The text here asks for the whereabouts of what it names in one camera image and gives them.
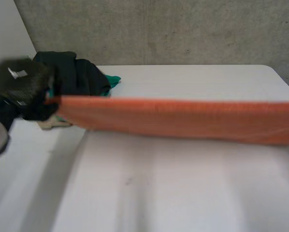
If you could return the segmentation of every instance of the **black cloth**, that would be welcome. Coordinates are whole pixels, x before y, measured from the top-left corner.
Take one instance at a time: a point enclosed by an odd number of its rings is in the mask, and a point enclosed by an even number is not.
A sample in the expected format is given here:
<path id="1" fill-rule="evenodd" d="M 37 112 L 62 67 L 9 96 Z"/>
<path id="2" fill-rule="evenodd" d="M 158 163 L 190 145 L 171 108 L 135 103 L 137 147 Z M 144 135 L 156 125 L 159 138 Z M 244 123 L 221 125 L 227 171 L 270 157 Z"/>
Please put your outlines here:
<path id="1" fill-rule="evenodd" d="M 0 123 L 9 131 L 15 118 L 19 116 L 20 112 L 17 107 L 11 102 L 7 102 L 3 96 L 0 95 Z"/>
<path id="2" fill-rule="evenodd" d="M 54 66 L 55 96 L 98 96 L 111 89 L 106 76 L 88 60 L 76 59 L 74 52 L 38 52 L 34 59 Z"/>
<path id="3" fill-rule="evenodd" d="M 44 104 L 53 76 L 53 68 L 29 59 L 0 62 L 0 122 L 7 130 L 18 116 L 45 121 L 56 112 L 56 103 Z"/>

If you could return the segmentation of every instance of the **orange cloth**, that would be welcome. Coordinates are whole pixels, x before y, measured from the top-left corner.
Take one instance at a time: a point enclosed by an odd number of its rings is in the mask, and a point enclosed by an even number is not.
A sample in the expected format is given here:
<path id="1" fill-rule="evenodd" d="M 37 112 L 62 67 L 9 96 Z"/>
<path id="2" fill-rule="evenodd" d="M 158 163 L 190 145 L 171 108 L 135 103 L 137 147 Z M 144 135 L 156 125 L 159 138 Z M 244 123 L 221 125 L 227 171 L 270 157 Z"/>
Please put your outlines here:
<path id="1" fill-rule="evenodd" d="M 91 130 L 289 144 L 289 102 L 203 102 L 63 96 L 58 115 Z"/>

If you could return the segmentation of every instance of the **fabric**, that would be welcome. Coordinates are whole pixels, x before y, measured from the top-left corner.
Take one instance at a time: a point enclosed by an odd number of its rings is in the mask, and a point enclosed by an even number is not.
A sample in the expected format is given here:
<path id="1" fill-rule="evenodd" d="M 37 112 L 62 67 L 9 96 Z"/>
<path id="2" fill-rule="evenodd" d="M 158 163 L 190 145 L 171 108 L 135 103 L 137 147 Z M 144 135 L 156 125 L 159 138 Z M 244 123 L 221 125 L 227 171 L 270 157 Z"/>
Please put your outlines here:
<path id="1" fill-rule="evenodd" d="M 100 97 L 54 99 L 58 115 L 90 130 L 289 144 L 289 102 L 199 102 Z"/>
<path id="2" fill-rule="evenodd" d="M 117 86 L 117 84 L 121 81 L 121 78 L 119 76 L 109 76 L 109 75 L 106 75 L 106 78 L 107 80 L 109 81 L 110 83 L 110 86 L 111 88 L 114 88 L 115 86 Z M 102 93 L 100 94 L 100 96 L 109 96 L 109 93 Z"/>
<path id="3" fill-rule="evenodd" d="M 55 68 L 54 95 L 91 95 L 108 93 L 111 86 L 105 75 L 74 52 L 38 52 L 34 58 Z"/>

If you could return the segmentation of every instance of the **white table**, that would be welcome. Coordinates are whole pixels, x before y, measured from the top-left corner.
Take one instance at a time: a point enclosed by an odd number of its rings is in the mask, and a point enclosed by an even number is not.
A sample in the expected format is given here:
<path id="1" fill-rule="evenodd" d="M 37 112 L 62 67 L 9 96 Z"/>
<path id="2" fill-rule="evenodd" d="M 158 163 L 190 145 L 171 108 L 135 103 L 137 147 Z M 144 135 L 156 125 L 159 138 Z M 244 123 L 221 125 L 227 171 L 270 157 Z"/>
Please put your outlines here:
<path id="1" fill-rule="evenodd" d="M 289 101 L 289 87 L 267 66 L 100 69 L 122 78 L 112 97 Z M 286 147 L 91 131 L 74 155 L 83 130 L 40 132 L 30 124 L 27 134 L 17 126 L 13 138 L 21 140 L 11 144 L 9 159 L 11 153 L 37 153 L 38 159 L 22 165 L 32 177 L 18 177 L 22 185 L 6 189 L 0 231 L 289 232 Z M 37 133 L 47 137 L 23 145 Z M 37 148 L 43 144 L 55 152 L 42 157 Z M 22 189 L 30 194 L 22 198 Z"/>

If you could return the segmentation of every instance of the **gray wall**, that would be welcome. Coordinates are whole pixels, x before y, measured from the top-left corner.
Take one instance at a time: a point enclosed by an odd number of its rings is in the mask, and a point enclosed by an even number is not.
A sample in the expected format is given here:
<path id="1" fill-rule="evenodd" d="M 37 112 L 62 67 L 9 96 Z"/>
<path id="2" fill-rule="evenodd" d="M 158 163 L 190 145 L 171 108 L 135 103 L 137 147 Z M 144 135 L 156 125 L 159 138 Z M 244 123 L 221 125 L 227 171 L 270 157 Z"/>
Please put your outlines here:
<path id="1" fill-rule="evenodd" d="M 289 84 L 289 0 L 15 0 L 36 50 L 98 65 L 265 64 Z"/>

